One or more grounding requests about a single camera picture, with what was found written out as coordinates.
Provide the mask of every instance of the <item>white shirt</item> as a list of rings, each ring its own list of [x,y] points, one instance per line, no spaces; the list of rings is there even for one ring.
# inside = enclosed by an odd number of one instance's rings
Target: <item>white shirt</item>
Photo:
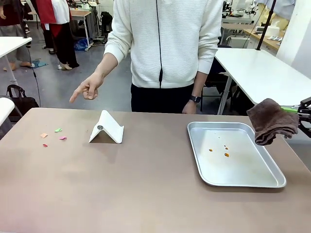
[[[269,9],[272,7],[273,0],[255,0],[255,3],[265,4]],[[291,20],[296,0],[276,0],[273,12],[287,20]]]
[[[223,0],[157,0],[162,88],[193,84],[208,74],[221,36]],[[156,0],[115,0],[112,32],[104,53],[118,62],[131,48],[132,82],[159,88],[161,70]]]
[[[52,0],[56,24],[69,23],[69,7],[66,0]],[[46,30],[50,29],[49,24],[45,24]]]

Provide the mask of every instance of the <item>brown towel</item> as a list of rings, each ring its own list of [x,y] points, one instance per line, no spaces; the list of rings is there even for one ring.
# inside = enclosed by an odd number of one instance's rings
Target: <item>brown towel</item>
[[[298,114],[287,113],[272,99],[265,99],[247,111],[255,128],[255,142],[260,146],[270,145],[276,134],[291,138],[298,133]]]

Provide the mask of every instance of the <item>hand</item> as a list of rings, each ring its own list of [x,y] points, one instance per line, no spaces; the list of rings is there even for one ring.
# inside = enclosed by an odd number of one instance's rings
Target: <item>hand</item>
[[[1,17],[2,19],[6,19],[6,16],[5,16],[4,13],[3,13],[3,7],[0,8],[0,17]]]
[[[183,109],[183,114],[196,114],[196,103],[189,100]]]
[[[83,94],[84,99],[93,100],[98,96],[98,90],[104,82],[101,74],[94,72],[91,76],[85,79],[80,86],[73,92],[69,102],[73,103],[78,95]]]

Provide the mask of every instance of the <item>table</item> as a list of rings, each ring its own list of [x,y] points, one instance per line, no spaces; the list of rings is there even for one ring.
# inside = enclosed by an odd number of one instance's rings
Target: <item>table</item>
[[[29,15],[33,15],[35,16],[35,22],[37,23],[37,29],[39,29],[39,25],[38,25],[38,14],[36,13],[36,11],[31,11],[28,13]]]
[[[13,50],[16,50],[19,47],[29,43],[30,41],[32,41],[31,37],[23,38],[23,37],[14,37],[14,36],[0,36],[0,58],[4,57],[7,70],[11,74],[10,82],[12,84],[18,85],[15,79],[14,73],[11,69],[9,60],[6,55],[12,52]]]
[[[254,20],[252,20],[250,18],[227,16],[226,18],[222,18],[222,23],[247,23],[247,24],[252,24],[252,23],[254,23]]]
[[[90,34],[92,34],[92,30],[90,30],[90,18],[87,21],[86,24],[86,17],[91,14],[90,11],[83,11],[83,10],[70,10],[71,16],[73,20],[83,20],[84,22],[84,28],[86,31],[86,40],[87,40],[87,48],[85,49],[86,51],[89,50],[89,48],[92,46],[93,43],[90,43],[88,33],[87,33],[87,28],[89,28]]]
[[[105,134],[89,144],[100,113],[32,109],[0,141],[1,231],[309,232],[311,174],[281,137],[266,148],[287,178],[284,189],[201,180],[187,124],[250,124],[247,117],[112,112],[125,125],[122,144]]]
[[[229,74],[218,114],[224,111],[232,80],[254,104],[271,98],[292,107],[311,95],[308,77],[266,51],[219,48],[215,57]]]
[[[225,35],[225,31],[230,31],[230,30],[243,30],[243,29],[250,29],[252,30],[254,28],[254,25],[251,24],[237,24],[237,23],[222,23],[222,28],[223,33],[222,33],[222,39],[220,41],[220,44],[223,43],[224,41],[224,35]]]
[[[260,41],[261,38],[261,34],[257,35],[255,34],[254,31],[252,31],[252,29],[244,29],[243,30],[248,36],[250,35],[250,38],[254,39],[257,43],[254,43],[254,45],[252,46],[253,49],[257,48],[258,46],[258,42]],[[279,37],[284,37],[284,32],[280,31],[279,33]],[[280,45],[278,45],[280,42],[279,41],[274,41],[274,40],[268,40],[269,36],[265,36],[263,39],[263,46],[261,46],[264,49],[264,45],[267,46],[267,48],[271,49],[274,51],[274,54],[276,55],[278,49],[280,48]]]

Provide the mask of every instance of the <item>pink paper piece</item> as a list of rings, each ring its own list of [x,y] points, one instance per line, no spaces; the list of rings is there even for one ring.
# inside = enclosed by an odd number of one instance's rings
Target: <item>pink paper piece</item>
[[[47,133],[43,133],[43,134],[41,134],[40,135],[42,138],[46,138],[47,136],[48,136],[48,134]]]

